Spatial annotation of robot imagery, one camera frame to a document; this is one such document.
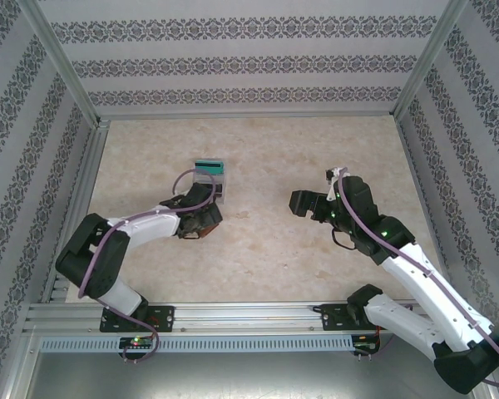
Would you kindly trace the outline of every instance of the small box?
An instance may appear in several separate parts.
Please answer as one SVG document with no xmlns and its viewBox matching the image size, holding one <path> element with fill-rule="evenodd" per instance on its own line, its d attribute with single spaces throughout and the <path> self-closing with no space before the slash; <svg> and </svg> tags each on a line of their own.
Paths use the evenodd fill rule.
<svg viewBox="0 0 499 399">
<path fill-rule="evenodd" d="M 204 170 L 206 172 L 209 172 L 213 176 L 216 184 L 216 202 L 218 204 L 223 204 L 226 184 L 225 162 L 219 158 L 202 158 L 199 160 L 195 160 L 194 168 L 197 170 Z M 212 188 L 210 177 L 205 173 L 200 173 L 199 171 L 194 172 L 192 181 Z"/>
</svg>

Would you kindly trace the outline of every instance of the cable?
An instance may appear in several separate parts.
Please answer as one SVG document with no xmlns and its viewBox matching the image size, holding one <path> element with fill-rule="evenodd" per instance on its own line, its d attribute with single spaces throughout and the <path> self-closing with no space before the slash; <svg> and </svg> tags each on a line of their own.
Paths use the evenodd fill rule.
<svg viewBox="0 0 499 399">
<path fill-rule="evenodd" d="M 342 199 L 343 205 L 346 207 L 348 210 L 349 214 L 353 218 L 353 220 L 358 224 L 358 226 L 366 233 L 373 241 L 376 243 L 382 245 L 386 249 L 390 249 L 392 252 L 394 252 L 396 255 L 401 256 L 405 260 L 407 260 L 410 264 L 415 266 L 416 268 L 420 269 L 422 273 L 424 273 L 427 277 L 429 277 L 440 290 L 445 294 L 447 299 L 457 308 L 462 316 L 470 323 L 472 328 L 475 328 L 479 334 L 490 344 L 490 346 L 497 352 L 499 355 L 499 346 L 490 338 L 490 336 L 479 326 L 477 321 L 466 311 L 466 309 L 451 295 L 449 290 L 443 285 L 443 283 L 432 273 L 431 270 L 417 262 L 416 260 L 412 259 L 410 256 L 405 254 L 403 251 L 395 248 L 393 245 L 387 243 L 380 237 L 378 237 L 372 230 L 369 229 L 369 227 L 364 224 L 364 222 L 358 217 L 358 215 L 355 213 L 353 210 L 352 206 L 349 204 L 348 199 L 346 198 L 346 195 L 343 191 L 343 175 L 348 171 L 348 168 L 342 168 L 340 172 L 338 173 L 338 191 L 340 193 L 340 198 Z M 494 387 L 499 387 L 499 382 L 494 382 L 490 380 L 484 380 L 486 384 L 493 385 Z"/>
<path fill-rule="evenodd" d="M 155 339 L 156 343 L 153 347 L 153 349 L 151 349 L 151 351 L 149 351 L 146 355 L 144 355 L 143 357 L 141 357 L 140 359 L 129 359 L 128 357 L 126 357 L 126 352 L 127 350 L 130 348 L 130 347 L 124 347 L 124 351 L 122 352 L 122 357 L 124 359 L 124 362 L 128 362 L 128 361 L 132 361 L 133 364 L 137 364 L 138 362 L 143 362 L 145 361 L 148 357 L 151 357 L 153 356 L 153 354 L 155 352 L 157 352 L 157 349 L 159 349 L 159 344 L 161 343 L 161 339 L 159 338 L 159 334 L 157 333 L 156 329 L 151 326 L 150 324 L 148 323 L 144 323 L 142 322 L 141 320 L 138 320 L 136 318 L 132 318 L 131 316 L 127 316 L 126 314 L 112 308 L 111 306 L 109 306 L 107 303 L 103 303 L 101 300 L 97 299 L 97 301 L 105 308 L 109 309 L 110 311 L 112 311 L 116 316 L 119 316 L 121 318 L 124 318 L 125 320 L 128 320 L 130 322 L 133 322 L 135 324 L 138 324 L 139 326 L 142 326 L 144 328 L 147 328 L 151 331 L 151 336 Z"/>
<path fill-rule="evenodd" d="M 204 206 L 210 204 L 211 202 L 213 202 L 215 200 L 215 194 L 216 194 L 215 178 L 213 177 L 213 175 L 211 173 L 209 173 L 206 170 L 199 170 L 199 169 L 186 170 L 181 175 L 179 175 L 177 177 L 177 179 L 175 179 L 175 183 L 174 183 L 174 186 L 172 187 L 172 191 L 175 191 L 175 186 L 179 183 L 179 181 L 181 180 L 181 178 L 183 176 L 188 175 L 189 173 L 192 173 L 192 172 L 197 172 L 197 171 L 199 171 L 200 173 L 203 173 L 204 175 L 208 175 L 210 177 L 210 180 L 212 182 L 213 187 L 212 187 L 212 190 L 210 191 L 209 197 L 205 201 L 203 201 L 201 204 L 189 206 L 187 208 L 148 210 L 146 212 L 134 214 L 132 216 L 127 217 L 124 220 L 121 220 L 120 222 L 116 223 L 115 225 L 113 225 L 109 230 L 107 230 L 107 233 L 105 233 L 104 236 L 101 238 L 101 241 L 98 244 L 96 251 L 92 255 L 91 262 L 89 263 L 89 266 L 86 269 L 85 276 L 83 276 L 82 284 L 80 285 L 80 290 L 77 294 L 78 298 L 83 298 L 85 296 L 85 288 L 86 288 L 87 284 L 89 283 L 89 280 L 91 279 L 92 271 L 94 270 L 94 266 L 96 264 L 96 261 L 98 260 L 98 257 L 100 256 L 100 252 L 103 250 L 103 247 L 106 245 L 106 242 L 109 239 L 109 237 L 111 237 L 111 234 L 113 234 L 121 226 L 123 226 L 124 224 L 128 224 L 133 220 L 145 218 L 146 216 L 171 214 L 171 213 L 175 213 L 175 212 L 190 212 L 192 210 L 197 210 L 199 208 L 203 208 Z M 126 314 L 112 308 L 111 306 L 107 305 L 106 303 L 103 303 L 100 300 L 98 300 L 98 302 L 101 303 L 104 307 L 109 309 L 114 314 L 120 316 L 121 318 L 124 318 L 125 320 L 128 320 L 132 323 L 136 323 L 144 328 L 148 328 L 150 331 L 152 331 L 152 335 L 156 340 L 156 344 L 155 344 L 154 348 L 150 352 L 148 352 L 146 355 L 144 355 L 142 358 L 133 360 L 134 364 L 136 364 L 138 362 L 142 362 L 143 360 L 146 360 L 148 357 L 152 356 L 153 353 L 155 353 L 157 351 L 157 349 L 159 348 L 159 342 L 160 342 L 159 334 L 150 324 L 144 323 L 140 320 L 137 320 L 136 318 L 132 318 L 131 316 L 127 316 Z M 124 362 L 127 362 L 128 360 L 130 360 L 126 357 L 126 351 L 128 348 L 129 347 L 125 347 L 124 352 L 122 353 L 122 357 L 124 358 Z"/>
<path fill-rule="evenodd" d="M 336 239 L 336 237 L 334 236 L 334 233 L 336 233 L 337 231 L 339 232 L 340 230 L 336 230 L 336 229 L 331 230 L 331 237 L 333 237 L 333 242 L 335 244 L 337 244 L 340 248 L 347 249 L 348 251 L 354 251 L 355 249 L 357 249 L 356 246 L 353 246 L 352 248 L 350 248 L 350 247 L 346 247 L 344 244 L 339 243 L 338 240 Z"/>
</svg>

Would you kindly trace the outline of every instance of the metal extrusion bar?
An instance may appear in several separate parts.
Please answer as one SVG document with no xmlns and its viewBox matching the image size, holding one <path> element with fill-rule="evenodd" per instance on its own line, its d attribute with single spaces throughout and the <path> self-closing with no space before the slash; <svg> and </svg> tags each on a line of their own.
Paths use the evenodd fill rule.
<svg viewBox="0 0 499 399">
<path fill-rule="evenodd" d="M 40 337 L 20 337 L 0 398 L 27 397 L 41 349 L 41 340 Z"/>
<path fill-rule="evenodd" d="M 72 97 L 74 97 L 74 100 L 82 110 L 87 123 L 90 127 L 95 126 L 99 119 L 96 109 L 80 82 L 80 78 L 77 76 L 67 54 L 63 50 L 61 43 L 57 39 L 56 33 L 39 7 L 38 1 L 19 0 L 17 3 L 22 9 L 24 16 L 32 25 L 33 30 L 37 33 L 44 49 L 52 59 L 57 71 L 61 74 L 63 81 L 67 84 L 67 89 L 71 92 Z"/>
<path fill-rule="evenodd" d="M 52 268 L 50 269 L 47 284 L 42 295 L 43 302 L 48 302 L 50 300 L 65 302 L 67 297 L 68 280 L 62 280 L 61 286 L 56 287 L 54 285 L 57 279 L 55 263 L 63 246 L 70 239 L 72 233 L 74 233 L 74 230 L 80 224 L 83 216 L 86 215 L 87 210 L 89 209 L 92 191 L 94 190 L 94 184 L 101 162 L 101 155 L 106 144 L 109 125 L 109 121 L 100 121 L 98 126 L 93 128 L 96 129 L 96 131 L 91 133 L 87 153 L 78 176 L 77 187 L 72 195 L 70 209 L 67 213 L 67 218 L 65 219 L 63 232 L 59 239 L 59 245 L 57 246 Z"/>
<path fill-rule="evenodd" d="M 398 301 L 410 304 L 411 301 Z M 312 310 L 321 302 L 303 303 L 153 303 L 175 307 L 173 331 L 163 336 L 304 336 L 313 334 L 363 335 L 373 331 L 325 332 L 321 315 Z M 416 304 L 414 312 L 424 315 Z M 96 303 L 41 303 L 29 308 L 22 335 L 133 336 L 99 331 L 102 307 Z"/>
<path fill-rule="evenodd" d="M 447 39 L 449 32 L 452 30 L 458 17 L 468 3 L 467 0 L 449 0 L 447 3 L 445 10 L 438 20 L 438 24 L 434 27 L 434 31 L 423 49 L 422 55 L 417 60 L 413 72 L 410 74 L 404 88 L 401 90 L 401 94 L 396 101 L 396 106 L 393 108 L 392 113 L 397 121 L 400 121 L 403 118 L 417 89 L 422 85 L 423 78 L 427 75 L 428 70 L 431 69 L 431 65 L 440 52 L 440 49 L 443 47 L 443 43 Z"/>
<path fill-rule="evenodd" d="M 224 119 L 224 118 L 324 118 L 330 116 L 387 116 L 388 111 L 291 111 L 291 112 L 202 112 L 171 114 L 102 114 L 101 118 L 111 121 L 138 121 L 163 119 Z"/>
</svg>

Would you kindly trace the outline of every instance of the marble floor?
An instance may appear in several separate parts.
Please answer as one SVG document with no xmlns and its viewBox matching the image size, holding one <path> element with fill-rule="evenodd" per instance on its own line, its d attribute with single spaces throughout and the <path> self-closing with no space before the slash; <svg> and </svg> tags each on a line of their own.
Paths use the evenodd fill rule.
<svg viewBox="0 0 499 399">
<path fill-rule="evenodd" d="M 326 192 L 334 166 L 368 182 L 379 211 L 404 222 L 437 264 L 391 116 L 114 121 L 90 212 L 150 209 L 201 157 L 225 160 L 224 221 L 202 240 L 160 239 L 128 252 L 121 276 L 151 302 L 329 301 L 366 283 L 411 298 L 369 258 L 337 247 L 328 224 L 291 214 L 290 193 Z M 75 287 L 67 301 L 78 301 Z"/>
</svg>

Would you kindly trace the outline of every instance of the black mounting plate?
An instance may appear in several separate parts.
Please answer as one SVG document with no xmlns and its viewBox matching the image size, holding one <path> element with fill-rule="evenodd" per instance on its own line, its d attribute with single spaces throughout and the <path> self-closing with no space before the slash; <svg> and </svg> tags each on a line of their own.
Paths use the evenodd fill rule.
<svg viewBox="0 0 499 399">
<path fill-rule="evenodd" d="M 373 330 L 377 327 L 370 322 L 359 321 L 357 324 L 348 314 L 346 303 L 324 303 L 313 306 L 313 311 L 322 315 L 324 331 Z"/>
<path fill-rule="evenodd" d="M 145 323 L 153 326 L 158 333 L 171 333 L 174 325 L 173 306 L 148 306 Z M 115 315 L 104 308 L 101 314 L 102 333 L 148 333 L 150 330 Z"/>
</svg>

